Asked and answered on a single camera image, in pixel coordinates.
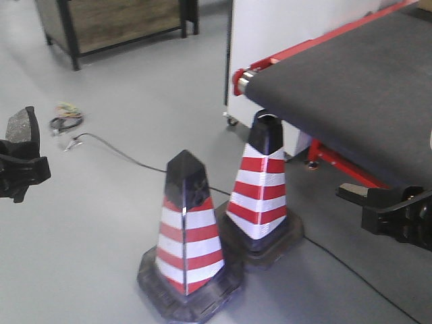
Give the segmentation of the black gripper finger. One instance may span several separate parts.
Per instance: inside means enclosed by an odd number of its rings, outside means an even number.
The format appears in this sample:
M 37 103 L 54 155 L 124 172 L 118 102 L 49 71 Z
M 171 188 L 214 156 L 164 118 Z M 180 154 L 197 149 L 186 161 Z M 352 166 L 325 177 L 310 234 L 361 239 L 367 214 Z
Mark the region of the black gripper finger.
M 403 188 L 371 188 L 367 192 L 367 211 L 393 211 L 399 207 L 415 207 L 431 199 L 431 190 L 421 186 Z
M 361 227 L 375 235 L 394 238 L 431 250 L 431 199 L 411 198 L 386 208 L 362 208 Z
M 38 142 L 1 140 L 1 198 L 22 203 L 30 186 L 50 177 L 48 158 L 40 156 Z

